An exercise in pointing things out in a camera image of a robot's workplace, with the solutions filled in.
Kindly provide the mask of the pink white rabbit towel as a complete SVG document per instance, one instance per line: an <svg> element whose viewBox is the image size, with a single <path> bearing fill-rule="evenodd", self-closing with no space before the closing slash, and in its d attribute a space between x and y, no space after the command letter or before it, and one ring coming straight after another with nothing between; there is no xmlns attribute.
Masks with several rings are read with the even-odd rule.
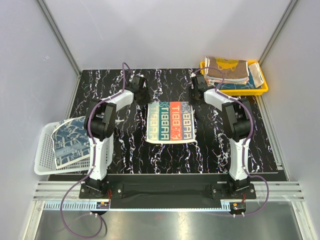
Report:
<svg viewBox="0 0 320 240"><path fill-rule="evenodd" d="M210 76L205 76L204 79L209 85L214 85L214 84L234 84L234 85L246 85L247 82L249 81L249 77L244 77L244 78L237 78L237 79L222 79L218 77L210 77Z"/></svg>

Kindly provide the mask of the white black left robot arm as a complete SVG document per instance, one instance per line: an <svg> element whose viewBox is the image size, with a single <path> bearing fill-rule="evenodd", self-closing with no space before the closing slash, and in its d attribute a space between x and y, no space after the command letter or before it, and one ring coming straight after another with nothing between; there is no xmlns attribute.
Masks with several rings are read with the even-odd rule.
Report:
<svg viewBox="0 0 320 240"><path fill-rule="evenodd" d="M151 102L147 79L143 75L133 75L124 90L90 102L84 129L90 144L88 175L90 180L95 181L90 192L97 198L103 198L108 193L108 186L102 180L107 176L107 168L113 159L117 112L134 102L140 106Z"/></svg>

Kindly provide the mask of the blue white patterned towel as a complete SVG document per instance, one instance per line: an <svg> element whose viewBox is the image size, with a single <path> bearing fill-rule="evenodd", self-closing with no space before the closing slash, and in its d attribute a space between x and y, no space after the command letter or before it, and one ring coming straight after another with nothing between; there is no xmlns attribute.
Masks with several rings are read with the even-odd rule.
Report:
<svg viewBox="0 0 320 240"><path fill-rule="evenodd" d="M84 128L85 117L60 121L50 139L57 170L87 170L90 165L90 141Z"/></svg>

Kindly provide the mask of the striped rabbit text towel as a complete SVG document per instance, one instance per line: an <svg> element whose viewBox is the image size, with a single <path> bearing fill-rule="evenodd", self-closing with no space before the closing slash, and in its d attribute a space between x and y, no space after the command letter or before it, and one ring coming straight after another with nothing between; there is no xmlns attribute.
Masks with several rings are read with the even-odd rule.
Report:
<svg viewBox="0 0 320 240"><path fill-rule="evenodd" d="M196 141L193 107L187 101L148 104L146 141L152 144L186 144Z"/></svg>

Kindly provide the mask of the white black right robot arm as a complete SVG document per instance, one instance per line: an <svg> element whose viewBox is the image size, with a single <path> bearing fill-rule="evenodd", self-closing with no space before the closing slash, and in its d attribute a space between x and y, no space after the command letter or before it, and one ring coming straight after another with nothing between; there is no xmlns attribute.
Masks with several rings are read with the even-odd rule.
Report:
<svg viewBox="0 0 320 240"><path fill-rule="evenodd" d="M201 74L193 73L191 82L188 92L191 105L206 103L221 111L223 131L230 143L228 172L233 180L227 185L227 192L230 197L239 198L245 192L241 181L249 177L248 154L254 126L250 103L246 98L235 98L208 86Z"/></svg>

